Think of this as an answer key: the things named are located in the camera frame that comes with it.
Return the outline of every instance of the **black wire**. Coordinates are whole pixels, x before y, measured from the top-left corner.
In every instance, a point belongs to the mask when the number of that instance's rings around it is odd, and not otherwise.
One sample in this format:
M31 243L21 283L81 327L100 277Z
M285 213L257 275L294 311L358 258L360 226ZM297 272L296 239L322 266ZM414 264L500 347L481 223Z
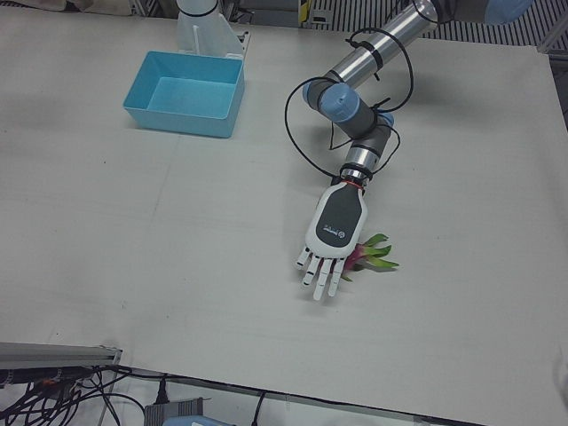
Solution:
M398 40L397 37L395 37L394 35L392 35L388 31L385 31L382 28L364 27L364 28L358 29L353 34L351 34L351 36L346 40L346 42L349 43L351 46L356 46L356 43L353 42L353 37L355 37L356 35L358 35L360 33L366 32L366 31L372 31L372 32L375 32L375 33L380 33L380 34L383 34L385 36L388 36L394 43L397 44L398 48L400 49L400 51L402 52L402 54L404 55L405 60L406 60L406 65L408 67L408 79L409 79L409 82L410 82L409 87L408 87L408 93L406 94L405 98L395 107L387 108L387 109L381 108L382 113L392 113L393 111L397 111L398 109L400 109L404 105L406 105L406 103L408 102L408 100L410 99L410 97L412 96L412 94L414 92L414 70L412 68L412 62L410 61L410 56L408 56L408 52L406 51L405 45L402 44L402 42L400 42L400 40ZM373 109L378 109L387 100L390 100L390 99L385 99L385 100L383 100L379 103L374 104Z
M334 122L331 122L331 136L329 137L329 148L328 148L329 151L335 151L336 149L341 148L342 146L346 146L347 144L353 141L353 139L347 139L345 142L342 142L338 146L334 146L334 134L335 134L335 124Z
M115 371L116 373L121 374L121 376L115 378L114 380L108 383L102 383L102 377L101 377L102 375L100 373L103 371ZM96 375L98 379L101 381L99 385L93 382L93 385L95 385L95 389L91 390L90 392L87 392L85 395L82 396L80 395L81 392L79 391L79 392L74 392L69 399L63 398L63 391L65 390L66 386L79 384L77 381L86 378L87 375L91 373ZM112 402L110 402L108 398L110 396L115 396L117 398L126 398L137 404L140 410L144 412L144 407L134 398L120 393L104 391L106 387L114 383L117 383L131 375L134 374L132 373L131 369L127 367L118 367L118 368L94 367L89 373L78 375L73 379L66 379L54 384L50 384L49 387L37 385L32 389L28 388L26 393L20 399L18 399L18 401L16 401L14 404L6 408L4 411L0 412L0 420L4 419L5 424L10 425L14 423L19 416L25 415L27 417L25 421L25 424L27 426L33 426L38 424L39 422L41 424L49 425L63 414L64 417L61 420L60 425L66 426L70 423L70 420L73 419L73 417L75 416L78 405L87 399L102 397L106 400L105 401L106 403L110 404L109 411L111 411L111 413L112 412L115 413L114 407L112 406ZM50 395L55 394L56 391L60 392L59 397L53 406L48 407L47 406L48 397ZM42 403L41 409L35 409L35 406L40 402ZM32 419L31 414L40 414L40 415Z
M397 130L388 125L388 124L377 124L377 127L386 127L387 129L390 129L390 131L393 131L395 135L397 135L397 145L394 147L394 149L392 150L392 152L390 153L390 155L387 157L387 159L384 161L383 165L381 167L379 167L377 170L375 170L373 172L373 176L376 175L379 171L381 171L382 169L384 169L386 167L386 165L389 163L389 161L391 160L392 156L398 151L398 149L400 148L400 133L397 132Z
M452 22L453 20L455 20L455 10L457 9L457 2L455 2L454 10L450 11L450 18L448 18L447 20L443 20L443 21L431 20L426 15L424 15L422 12L420 12L418 10L418 4L416 4L416 0L412 0L412 4L414 6L414 9L416 10L416 13L418 13L423 20L427 20L428 22L431 22L433 24L444 25L444 24L447 24L448 22Z
M335 151L336 149L339 149L342 146L346 146L347 144L349 144L352 141L353 141L353 139L347 139L345 142L342 142L341 144L339 144L337 146L330 146L329 151Z
M103 398L103 401L105 401L106 408L108 408L108 411L113 416L113 419L114 419L114 422L116 423L116 426L121 426L121 420L118 417L116 410L114 410L113 403L110 402L110 399L108 398L108 396L105 393L105 389L102 387L103 374L100 373L100 372L97 372L97 377L99 378L99 386L97 387L97 390L100 392L100 396Z
M252 423L250 424L250 426L258 426L258 415L260 414L260 406L263 404L265 396L266 392L262 392L260 394L260 398L258 399L258 404L256 404L255 417L252 419Z
M286 99L286 105L284 106L284 126L286 126L286 132L288 134L288 137L290 138L290 141L292 142L292 145L294 145L294 148L296 149L296 151L298 153L300 153L300 155L303 156L303 158L312 165L313 168L315 168L316 170L320 171L321 173L323 173L324 175L329 176L330 178L337 178L337 175L331 173L330 171L327 171L325 169L322 169L319 165L317 165L315 162L312 161L312 159L310 159L310 157L308 157L304 151L302 151L302 148L300 148L300 146L298 146L298 144L296 143L296 141L294 140L294 137L292 136L292 132L290 131L290 127L288 125L288 107L290 105L290 100L294 97L294 95L300 90L302 89L307 83L311 83L311 82L315 82L318 80L323 80L323 81L328 81L331 83L337 83L335 80L332 80L331 78L328 77L312 77L312 78L308 78L307 80L304 80L303 82L301 82L300 84L298 84L288 95L288 98Z
M402 0L397 0L397 2L390 8L389 14L384 19L384 23L386 24L392 18L392 14L397 10L398 6L402 3Z

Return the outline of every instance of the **blue plastic bin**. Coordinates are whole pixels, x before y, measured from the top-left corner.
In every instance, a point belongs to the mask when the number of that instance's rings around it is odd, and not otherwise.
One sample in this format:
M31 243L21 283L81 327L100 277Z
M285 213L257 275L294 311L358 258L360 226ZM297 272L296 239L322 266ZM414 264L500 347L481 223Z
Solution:
M229 138L244 87L240 59L150 51L123 106L148 129Z

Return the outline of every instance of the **green leaf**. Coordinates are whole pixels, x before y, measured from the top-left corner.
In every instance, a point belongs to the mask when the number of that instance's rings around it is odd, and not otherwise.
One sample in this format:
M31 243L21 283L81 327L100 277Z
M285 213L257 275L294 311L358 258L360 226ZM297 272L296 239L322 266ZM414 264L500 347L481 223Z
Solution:
M376 266L377 268L396 268L398 264L394 262L389 262L388 260L379 259L378 257L369 257L367 261L372 265Z
M389 237L387 237L384 233L376 233L371 238L369 238L363 245L367 247L374 247L379 242L387 241Z
M383 257L387 256L391 252L392 246L382 247L382 248L372 248L372 247L365 247L363 249L363 253L367 256L372 257Z

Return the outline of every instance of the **metal grate floor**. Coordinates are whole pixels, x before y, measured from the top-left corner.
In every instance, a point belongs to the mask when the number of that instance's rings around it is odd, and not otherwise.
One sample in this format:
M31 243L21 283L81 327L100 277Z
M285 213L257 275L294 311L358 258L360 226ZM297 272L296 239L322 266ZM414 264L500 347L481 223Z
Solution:
M449 22L424 35L425 38L472 43L506 45L539 45L555 22L568 9L568 0L536 0L517 21L508 25L485 25ZM315 29L352 32L363 27L381 27L391 10L400 12L398 0L315 0L312 12L329 11L327 24L314 24ZM568 51L568 32L553 49Z

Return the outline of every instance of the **logo on robot hand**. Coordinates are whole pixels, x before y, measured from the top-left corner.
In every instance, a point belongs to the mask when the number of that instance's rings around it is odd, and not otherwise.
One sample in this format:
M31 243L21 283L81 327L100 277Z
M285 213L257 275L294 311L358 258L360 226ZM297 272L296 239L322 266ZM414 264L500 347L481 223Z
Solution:
M335 235L338 238L345 238L345 232L344 231L340 231L337 228L334 228L331 225L323 225L323 230L327 233L332 233L333 235Z

